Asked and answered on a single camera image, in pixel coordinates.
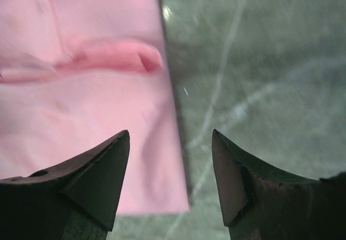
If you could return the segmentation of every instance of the marble countertop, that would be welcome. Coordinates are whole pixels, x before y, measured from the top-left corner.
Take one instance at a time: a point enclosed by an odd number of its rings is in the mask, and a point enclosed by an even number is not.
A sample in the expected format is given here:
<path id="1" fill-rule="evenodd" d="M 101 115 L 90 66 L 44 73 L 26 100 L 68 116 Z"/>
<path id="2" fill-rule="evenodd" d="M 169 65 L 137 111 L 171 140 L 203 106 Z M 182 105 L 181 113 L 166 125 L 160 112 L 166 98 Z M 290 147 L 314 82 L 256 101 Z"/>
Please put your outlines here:
<path id="1" fill-rule="evenodd" d="M 117 218 L 108 239 L 229 239 L 213 128 L 292 173 L 346 170 L 346 0 L 162 0 L 191 213 Z"/>

